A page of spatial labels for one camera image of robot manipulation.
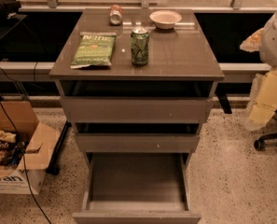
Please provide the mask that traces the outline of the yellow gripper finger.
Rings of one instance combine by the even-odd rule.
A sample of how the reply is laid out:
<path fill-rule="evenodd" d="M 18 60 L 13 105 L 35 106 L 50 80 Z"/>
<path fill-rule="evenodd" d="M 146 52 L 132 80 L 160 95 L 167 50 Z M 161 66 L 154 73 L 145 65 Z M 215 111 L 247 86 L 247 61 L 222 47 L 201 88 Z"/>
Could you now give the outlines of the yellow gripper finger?
<path fill-rule="evenodd" d="M 266 126 L 277 110 L 277 69 L 265 75 L 257 74 L 253 80 L 250 100 L 246 107 L 243 126 L 256 131 Z"/>
<path fill-rule="evenodd" d="M 261 36 L 264 32 L 263 28 L 258 29 L 249 35 L 240 45 L 240 49 L 247 52 L 259 51 Z"/>

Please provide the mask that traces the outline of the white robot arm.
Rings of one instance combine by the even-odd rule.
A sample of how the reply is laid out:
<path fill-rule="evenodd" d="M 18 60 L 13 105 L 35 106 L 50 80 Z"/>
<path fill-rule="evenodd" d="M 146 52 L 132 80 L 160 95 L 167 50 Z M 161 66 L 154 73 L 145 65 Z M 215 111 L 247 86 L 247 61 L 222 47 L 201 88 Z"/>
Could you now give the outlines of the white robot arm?
<path fill-rule="evenodd" d="M 253 79 L 250 101 L 243 125 L 246 130 L 263 128 L 277 110 L 277 11 L 263 28 L 248 36 L 240 45 L 247 52 L 259 52 L 260 60 L 270 66 L 265 75 Z"/>

